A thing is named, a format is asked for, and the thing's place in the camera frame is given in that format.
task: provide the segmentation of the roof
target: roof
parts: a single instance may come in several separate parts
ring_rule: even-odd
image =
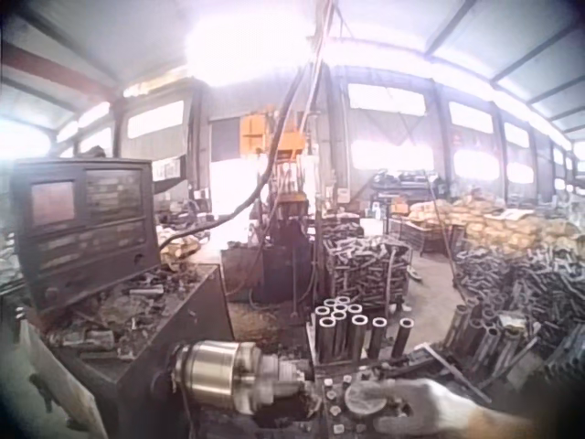
[[[260,10],[262,1],[247,5]],[[313,16],[317,1],[290,3]],[[103,101],[100,93],[118,96],[138,79],[185,64],[193,23],[209,11],[230,10],[234,2],[31,1],[3,34],[12,52],[8,62],[3,57],[0,115],[58,130],[75,113]],[[338,6],[352,37],[472,71],[527,102],[569,139],[585,139],[585,31],[569,4],[338,0]],[[332,34],[347,37],[336,34],[338,29],[334,24]],[[47,72],[55,66],[35,69],[42,60],[67,70],[51,76]]]

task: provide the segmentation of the control panel screen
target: control panel screen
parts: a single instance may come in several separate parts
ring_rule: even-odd
[[[75,219],[72,181],[42,183],[32,187],[33,226],[41,227]]]

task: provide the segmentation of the steel beam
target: steel beam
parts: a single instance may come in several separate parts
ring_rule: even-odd
[[[465,0],[459,7],[455,15],[449,20],[449,22],[439,30],[435,39],[429,44],[429,47],[425,50],[424,54],[426,57],[436,52],[442,44],[451,35],[453,30],[461,23],[461,20],[467,15],[471,8],[477,3],[477,0]]]
[[[23,93],[30,94],[31,96],[39,98],[41,101],[52,103],[53,105],[56,105],[62,108],[63,110],[67,110],[68,112],[77,112],[78,110],[78,108],[71,105],[69,102],[62,101],[61,99],[58,99],[54,96],[50,96],[44,93],[43,91],[29,87],[21,82],[11,80],[10,78],[3,77],[2,84],[8,87],[12,87],[13,89],[16,89],[18,91],[22,91]]]
[[[581,105],[580,107],[573,108],[572,110],[567,110],[565,112],[557,114],[556,116],[552,116],[549,120],[551,122],[554,122],[559,119],[564,119],[565,117],[572,116],[573,114],[577,114],[578,112],[585,112],[585,105]]]
[[[113,101],[115,99],[114,90],[110,87],[88,78],[83,73],[61,66],[55,61],[35,55],[6,41],[2,42],[2,64],[56,82],[99,100]]]
[[[37,125],[36,123],[23,121],[22,119],[18,119],[14,116],[9,116],[7,114],[0,114],[0,120],[10,121],[14,123],[20,123],[21,125],[30,126],[31,128],[35,128],[36,130],[42,131],[43,133],[47,134],[49,137],[53,138],[57,134],[55,130],[51,130],[43,125]]]
[[[555,35],[553,35],[552,37],[550,37],[549,39],[547,39],[543,43],[539,44],[538,46],[536,46],[535,48],[530,50],[524,57],[513,62],[508,67],[506,67],[505,69],[500,71],[497,75],[495,75],[491,79],[491,82],[498,82],[502,78],[505,78],[506,76],[511,74],[513,71],[518,70],[520,67],[524,66],[527,62],[529,62],[532,58],[536,57],[537,55],[540,55],[547,48],[557,44],[561,39],[563,39],[568,34],[573,32],[574,30],[576,30],[578,27],[579,27],[579,22],[577,22],[577,21],[572,22],[570,25],[568,25],[567,27],[560,30],[559,32],[557,32]]]
[[[120,82],[118,76],[102,60],[91,54],[87,48],[84,48],[73,38],[66,35],[61,29],[55,27],[53,23],[44,18],[38,12],[32,10],[28,6],[24,6],[20,8],[18,15],[30,26],[34,27],[36,30],[46,35],[47,37],[55,40],[64,48],[73,52],[79,58],[90,64],[94,69],[99,70],[102,74],[114,82]]]
[[[554,89],[550,89],[548,91],[545,91],[544,93],[539,94],[538,96],[535,96],[534,98],[529,100],[527,103],[532,105],[533,103],[544,101],[546,98],[554,96],[557,93],[561,93],[562,91],[572,87],[573,85],[577,85],[577,84],[584,82],[584,81],[585,81],[585,75],[579,76],[578,78],[575,78],[574,80],[570,80],[568,82],[565,82],[564,84],[560,84],[558,87],[555,87]]]
[[[576,131],[580,131],[583,129],[585,129],[585,125],[573,126],[572,128],[569,128],[569,129],[563,131],[563,134],[575,133]]]

